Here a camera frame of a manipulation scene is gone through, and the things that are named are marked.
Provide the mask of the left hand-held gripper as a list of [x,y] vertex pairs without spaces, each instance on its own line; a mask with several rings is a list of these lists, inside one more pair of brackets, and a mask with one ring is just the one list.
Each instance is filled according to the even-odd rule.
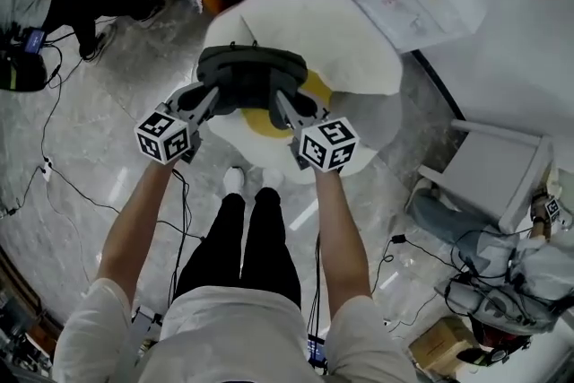
[[202,99],[201,83],[176,90],[136,124],[139,151],[162,165],[177,160],[190,163],[202,142],[199,127],[213,116],[219,93],[214,87]]

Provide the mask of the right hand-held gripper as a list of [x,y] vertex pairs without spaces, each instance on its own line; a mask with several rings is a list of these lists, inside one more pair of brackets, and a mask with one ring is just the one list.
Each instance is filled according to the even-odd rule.
[[357,132],[347,117],[329,119],[330,111],[322,100],[313,100],[313,117],[302,117],[294,105],[300,95],[300,90],[293,95],[282,90],[276,92],[274,127],[293,131],[291,153],[301,170],[340,171],[357,149],[360,141]]

